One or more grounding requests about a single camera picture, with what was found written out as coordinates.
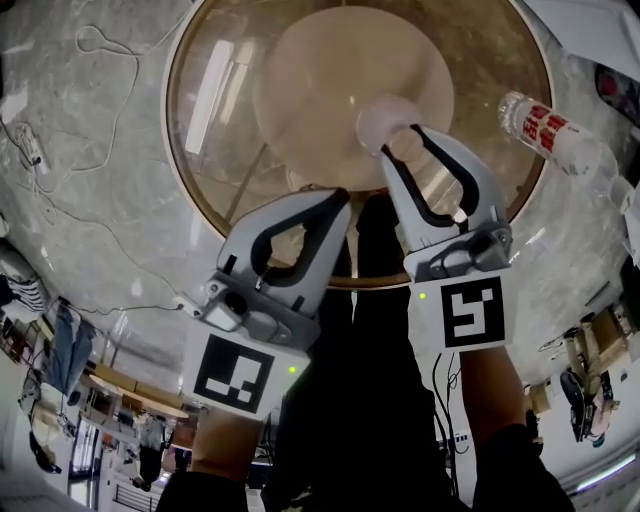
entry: plastic bottle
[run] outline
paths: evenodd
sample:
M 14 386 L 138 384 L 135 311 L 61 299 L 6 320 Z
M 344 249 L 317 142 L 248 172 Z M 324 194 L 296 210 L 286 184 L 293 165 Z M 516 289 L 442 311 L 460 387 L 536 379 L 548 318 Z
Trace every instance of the plastic bottle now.
M 611 148 L 551 108 L 512 91 L 498 107 L 502 128 L 571 176 L 596 201 L 608 200 L 620 213 L 635 197 L 618 174 Z

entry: round glass tabletop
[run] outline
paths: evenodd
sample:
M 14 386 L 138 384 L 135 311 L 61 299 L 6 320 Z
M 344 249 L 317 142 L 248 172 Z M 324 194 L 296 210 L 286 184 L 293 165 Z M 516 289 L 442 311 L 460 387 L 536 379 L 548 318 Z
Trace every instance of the round glass tabletop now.
M 536 40 L 509 0 L 205 0 L 194 9 L 168 64 L 165 141 L 186 194 L 222 237 L 280 196 L 343 187 L 355 261 L 358 213 L 384 187 L 355 121 L 383 93 L 411 100 L 425 124 L 473 150 L 498 178 L 510 219 L 531 195 L 543 161 L 503 134 L 497 107 L 511 90 L 546 104 L 551 92 Z M 456 210 L 460 186 L 437 160 L 410 170 L 434 211 Z M 303 235 L 299 227 L 276 237 L 272 264 L 292 264 Z M 408 282 L 404 273 L 354 272 L 331 286 Z

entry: black pants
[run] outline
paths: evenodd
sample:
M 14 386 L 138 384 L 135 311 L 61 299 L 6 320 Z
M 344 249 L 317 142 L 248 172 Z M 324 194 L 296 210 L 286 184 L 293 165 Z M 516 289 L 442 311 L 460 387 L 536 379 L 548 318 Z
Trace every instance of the black pants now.
M 356 226 L 361 277 L 401 270 L 397 222 L 388 196 L 365 204 Z M 335 274 L 349 276 L 350 266 L 345 243 Z M 408 339 L 409 296 L 407 287 L 360 292 L 353 314 L 350 292 L 327 291 L 311 363 L 283 404 L 263 492 L 268 511 L 285 509 L 310 486 L 333 501 L 376 482 L 397 488 L 446 479 L 433 394 Z

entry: blue jeans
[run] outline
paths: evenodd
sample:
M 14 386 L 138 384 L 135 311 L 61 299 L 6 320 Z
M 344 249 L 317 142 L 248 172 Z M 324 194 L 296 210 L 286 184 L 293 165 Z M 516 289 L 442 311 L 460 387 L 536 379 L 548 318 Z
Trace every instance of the blue jeans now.
M 95 329 L 83 320 L 74 340 L 73 317 L 69 309 L 60 304 L 46 382 L 67 397 L 80 380 L 91 355 L 95 335 Z

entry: gray marble surface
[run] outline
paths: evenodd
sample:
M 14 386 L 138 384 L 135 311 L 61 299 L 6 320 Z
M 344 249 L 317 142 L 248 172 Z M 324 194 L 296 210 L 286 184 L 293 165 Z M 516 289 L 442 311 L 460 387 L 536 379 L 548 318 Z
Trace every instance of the gray marble surface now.
M 9 128 L 28 121 L 60 179 L 70 168 L 102 162 L 134 64 L 104 53 L 79 54 L 76 31 L 92 23 L 133 51 L 145 52 L 190 5 L 188 0 L 19 0 L 0 15 L 2 115 Z M 593 64 L 567 55 L 528 16 L 551 65 L 556 108 L 590 128 L 627 162 L 635 150 L 630 123 L 598 99 Z M 0 135 L 0 211 L 11 223 L 8 238 L 54 294 L 78 307 L 172 307 L 175 291 L 199 301 L 215 266 L 221 242 L 183 196 L 162 144 L 160 89 L 169 46 L 167 41 L 140 59 L 109 165 L 74 175 L 51 196 L 67 212 L 58 213 L 55 222 L 41 212 L 42 199 L 32 194 L 30 174 Z M 617 271 L 625 258 L 615 215 L 572 191 L 557 169 L 548 168 L 542 180 L 513 226 L 520 295 L 511 353 L 529 382 L 564 364 L 564 356 L 552 362 L 538 347 L 574 325 L 605 282 L 619 287 Z M 124 319 L 118 312 L 87 316 L 121 340 L 116 368 L 178 389 L 184 314 L 143 310 L 130 311 Z M 423 370 L 430 370 L 432 351 L 415 304 L 410 321 L 418 359 Z M 96 356 L 101 352 L 96 346 Z

